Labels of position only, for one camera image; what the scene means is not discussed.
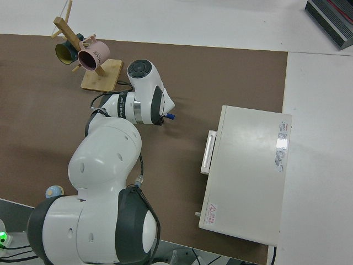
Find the drawer handle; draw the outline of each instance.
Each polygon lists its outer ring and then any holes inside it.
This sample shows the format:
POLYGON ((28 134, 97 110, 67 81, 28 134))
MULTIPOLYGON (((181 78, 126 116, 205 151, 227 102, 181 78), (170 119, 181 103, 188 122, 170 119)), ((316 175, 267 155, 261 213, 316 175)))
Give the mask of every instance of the drawer handle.
POLYGON ((211 165, 211 159, 213 154, 213 148, 216 142, 216 135, 217 135, 217 131, 208 132, 204 159, 202 160, 202 166, 201 166, 201 173, 205 175, 208 175, 210 172, 210 165, 211 165))

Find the mug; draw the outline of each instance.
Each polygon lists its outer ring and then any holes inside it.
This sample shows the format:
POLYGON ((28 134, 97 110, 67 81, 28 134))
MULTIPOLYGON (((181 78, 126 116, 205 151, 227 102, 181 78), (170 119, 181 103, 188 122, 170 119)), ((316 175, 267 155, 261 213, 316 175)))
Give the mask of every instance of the mug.
MULTIPOLYGON (((83 36, 79 33, 76 35, 79 40, 83 40, 83 36)), ((55 53, 58 59, 66 65, 69 65, 77 60, 78 51, 67 40, 64 43, 59 43, 55 46, 55 53)))
POLYGON ((101 41, 97 41, 94 35, 80 41, 79 46, 81 51, 78 52, 78 61, 86 70, 96 70, 109 58, 110 50, 108 46, 101 41), (84 47, 83 43, 89 39, 92 40, 92 43, 88 47, 84 47))

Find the green light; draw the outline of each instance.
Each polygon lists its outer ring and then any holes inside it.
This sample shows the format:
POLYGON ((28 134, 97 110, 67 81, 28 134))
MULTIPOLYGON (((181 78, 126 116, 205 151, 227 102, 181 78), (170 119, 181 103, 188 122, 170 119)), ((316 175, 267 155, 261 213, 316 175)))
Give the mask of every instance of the green light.
POLYGON ((5 232, 0 232, 0 242, 3 243, 7 239, 7 234, 5 232))

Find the white table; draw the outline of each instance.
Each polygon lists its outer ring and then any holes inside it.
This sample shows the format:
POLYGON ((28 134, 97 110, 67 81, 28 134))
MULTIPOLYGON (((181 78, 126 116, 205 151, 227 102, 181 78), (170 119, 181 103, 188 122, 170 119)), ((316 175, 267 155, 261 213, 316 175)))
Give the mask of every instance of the white table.
MULTIPOLYGON (((0 33, 50 35, 64 2, 0 0, 0 33)), ((102 39, 289 51, 294 123, 276 264, 351 264, 353 46, 339 51, 305 3, 74 0, 69 25, 102 39)))

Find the white box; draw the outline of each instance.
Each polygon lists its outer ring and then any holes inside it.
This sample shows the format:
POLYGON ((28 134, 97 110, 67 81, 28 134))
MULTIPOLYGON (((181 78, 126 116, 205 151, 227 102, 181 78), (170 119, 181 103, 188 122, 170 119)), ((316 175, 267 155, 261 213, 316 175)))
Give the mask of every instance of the white box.
POLYGON ((291 122, 223 106, 200 228, 277 246, 291 122))

